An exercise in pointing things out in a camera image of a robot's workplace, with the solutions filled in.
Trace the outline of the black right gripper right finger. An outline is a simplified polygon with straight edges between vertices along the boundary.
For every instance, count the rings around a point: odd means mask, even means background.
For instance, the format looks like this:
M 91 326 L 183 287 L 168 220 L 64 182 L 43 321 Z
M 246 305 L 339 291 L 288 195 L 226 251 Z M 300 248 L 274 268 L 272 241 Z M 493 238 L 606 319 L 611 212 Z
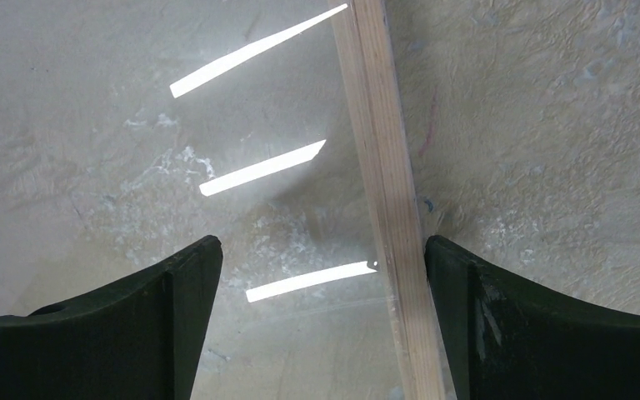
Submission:
M 445 237 L 427 280 L 460 399 L 640 399 L 640 316 L 569 297 Z

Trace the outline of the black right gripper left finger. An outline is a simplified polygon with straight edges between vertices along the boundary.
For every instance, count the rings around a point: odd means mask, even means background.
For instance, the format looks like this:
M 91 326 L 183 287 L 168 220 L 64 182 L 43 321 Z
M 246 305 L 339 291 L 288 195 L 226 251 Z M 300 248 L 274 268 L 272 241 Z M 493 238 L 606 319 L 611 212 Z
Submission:
M 223 266 L 206 236 L 151 267 L 0 317 L 0 399 L 188 399 Z

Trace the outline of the clear acrylic sheet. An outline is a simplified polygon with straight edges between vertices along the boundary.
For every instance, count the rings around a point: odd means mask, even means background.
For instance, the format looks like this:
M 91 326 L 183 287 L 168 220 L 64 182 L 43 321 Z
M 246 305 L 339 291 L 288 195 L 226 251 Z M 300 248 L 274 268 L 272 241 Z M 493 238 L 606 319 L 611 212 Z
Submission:
M 0 1 L 0 315 L 214 235 L 195 399 L 400 399 L 346 1 Z

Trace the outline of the white wooden picture frame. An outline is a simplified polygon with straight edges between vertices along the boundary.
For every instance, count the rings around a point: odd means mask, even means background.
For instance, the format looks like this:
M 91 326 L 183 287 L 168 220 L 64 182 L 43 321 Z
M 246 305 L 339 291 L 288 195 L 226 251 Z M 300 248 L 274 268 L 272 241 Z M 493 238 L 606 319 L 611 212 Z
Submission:
M 383 1 L 332 19 L 406 399 L 447 396 L 413 170 Z

